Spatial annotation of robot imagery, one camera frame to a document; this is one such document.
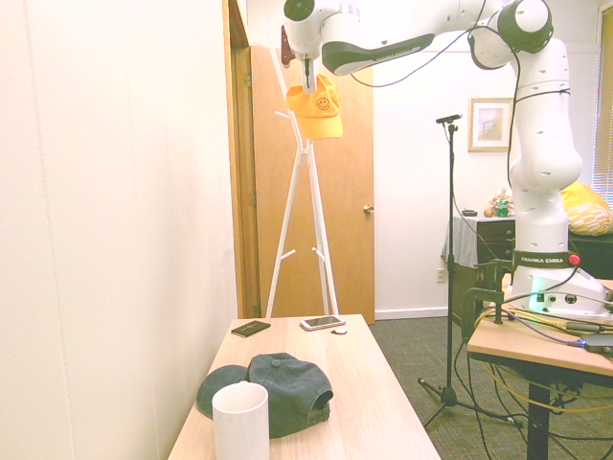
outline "yellow pillow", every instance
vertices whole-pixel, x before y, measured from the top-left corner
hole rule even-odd
[[[613,212],[589,185],[575,182],[562,190],[562,199],[571,232],[588,236],[613,233]]]

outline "baseball cap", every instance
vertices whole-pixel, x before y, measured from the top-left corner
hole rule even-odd
[[[281,438],[314,426],[329,418],[332,388],[316,364],[287,353],[257,355],[249,367],[222,366],[200,384],[198,410],[213,418],[213,395],[221,388],[248,380],[268,392],[268,423],[271,438]]]
[[[312,94],[305,93],[301,84],[290,86],[285,104],[308,139],[343,136],[341,95],[327,75],[317,74],[317,90]]]
[[[215,393],[224,386],[239,383],[243,380],[247,380],[247,368],[245,366],[230,364],[215,369],[202,383],[200,383],[198,393],[195,397],[196,407],[198,407],[200,412],[212,419],[213,396]]]
[[[271,438],[281,438],[329,418],[332,387],[316,364],[287,353],[257,355],[249,363],[248,377],[268,391]]]

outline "white cup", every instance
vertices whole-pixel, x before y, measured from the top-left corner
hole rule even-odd
[[[213,396],[216,460],[269,460],[268,392],[241,381]]]

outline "table surface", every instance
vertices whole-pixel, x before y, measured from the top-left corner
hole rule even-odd
[[[608,288],[613,288],[612,281],[600,281]],[[564,340],[577,339],[573,335],[553,328],[543,328],[547,334]],[[468,352],[613,376],[611,358],[554,342],[531,331],[518,321],[504,320],[502,325],[494,324],[488,319],[481,321],[468,341]]]
[[[296,317],[263,319],[272,326],[248,338],[229,331],[251,320],[235,320],[209,372],[226,364],[247,366],[258,354],[286,352],[326,373],[334,392],[329,419],[271,440],[271,460],[440,460],[363,317],[344,317],[345,335],[306,332],[299,325],[304,318]],[[196,459],[215,459],[215,440],[213,421],[193,406],[169,460]]]

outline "white wall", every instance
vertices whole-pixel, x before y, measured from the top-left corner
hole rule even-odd
[[[3,2],[0,68],[0,458],[167,458],[237,316],[221,2]]]
[[[415,0],[362,0],[364,30],[373,36],[401,31]],[[597,21],[601,0],[549,0],[555,36],[571,64],[571,127],[583,159],[579,180],[589,182],[598,89]],[[276,46],[283,0],[248,0],[249,32],[268,45],[266,17]],[[426,52],[375,67],[375,83],[405,76],[456,34],[443,34]],[[447,286],[436,283],[448,213],[448,145],[435,123],[465,114],[455,139],[455,195],[460,209],[483,211],[507,184],[505,153],[467,152],[470,98],[512,97],[511,68],[483,71],[465,38],[403,83],[375,90],[375,312],[378,319],[446,313]]]

